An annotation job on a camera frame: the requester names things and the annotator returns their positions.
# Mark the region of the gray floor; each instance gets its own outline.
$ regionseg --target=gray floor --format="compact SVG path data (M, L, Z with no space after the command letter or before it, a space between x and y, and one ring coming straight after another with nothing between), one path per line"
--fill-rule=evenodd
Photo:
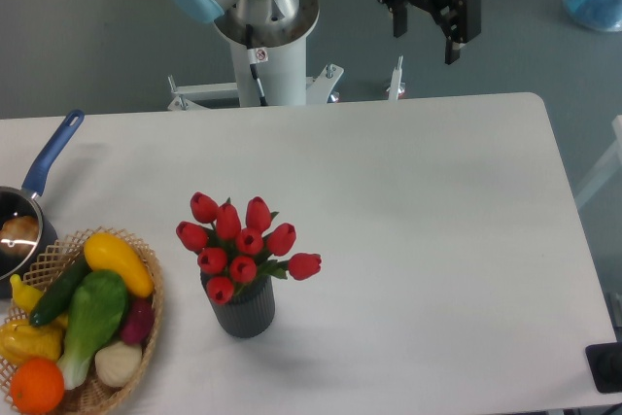
M622 114L622 33L576 26L561 0L483 0L483 32L451 66L444 40L411 9L396 40L376 0L320 0L308 71L346 69L342 100L382 99L399 55L408 97L540 95L574 187L613 141ZM227 46L170 0L0 0L0 118L164 111L178 85L232 82ZM605 291L622 291L622 174L581 212Z

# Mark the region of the cucumber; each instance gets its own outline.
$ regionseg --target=cucumber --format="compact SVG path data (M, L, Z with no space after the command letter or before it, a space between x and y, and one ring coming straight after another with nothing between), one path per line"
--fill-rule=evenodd
M71 297L83 279L91 272L84 255L60 273L30 313L30 326L48 325L69 308Z

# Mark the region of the red tulip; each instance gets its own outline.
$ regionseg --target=red tulip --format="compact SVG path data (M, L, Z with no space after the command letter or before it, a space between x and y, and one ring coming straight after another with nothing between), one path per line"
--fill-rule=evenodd
M192 215L200 223L209 224L216 220L218 204L207 194L196 192L190 199Z
M205 274L219 274L226 266L226 252L222 248L206 248L199 253L196 262Z
M246 208L246 227L254 228L259 233L266 232L272 224L272 216L267 205L259 196L256 196Z
M193 223L179 223L176 232L184 246L192 252L203 250L209 240L205 229Z
M302 281L320 272L320 263L320 255L296 253L288 263L288 270L296 281Z
M295 242L295 228L291 224L281 224L274 229L267 240L270 253L281 257L286 255Z
M261 234L253 228L243 228L235 237L235 246L244 255L256 255L263 248Z
M242 224L240 224L240 218L237 215L235 206L230 203L225 203L218 208L216 233L218 233L219 237L223 240L233 240L241 229Z
M213 277L208 281L205 290L207 291L207 296L219 305L224 305L233 297L233 283L228 277Z
M248 284L257 276L257 265L252 258L237 257L229 268L231 279L240 284Z

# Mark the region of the garlic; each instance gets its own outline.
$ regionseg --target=garlic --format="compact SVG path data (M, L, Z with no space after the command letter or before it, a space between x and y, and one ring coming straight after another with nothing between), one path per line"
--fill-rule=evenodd
M140 345L117 341L95 354L97 377L106 386L121 388L127 384L143 360Z

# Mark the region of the saucepan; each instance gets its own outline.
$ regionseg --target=saucepan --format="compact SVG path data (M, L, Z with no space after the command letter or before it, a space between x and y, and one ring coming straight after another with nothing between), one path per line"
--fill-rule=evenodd
M0 187L0 298L11 296L9 278L23 275L58 236L37 198L43 194L52 163L85 118L73 110L35 158L21 189Z

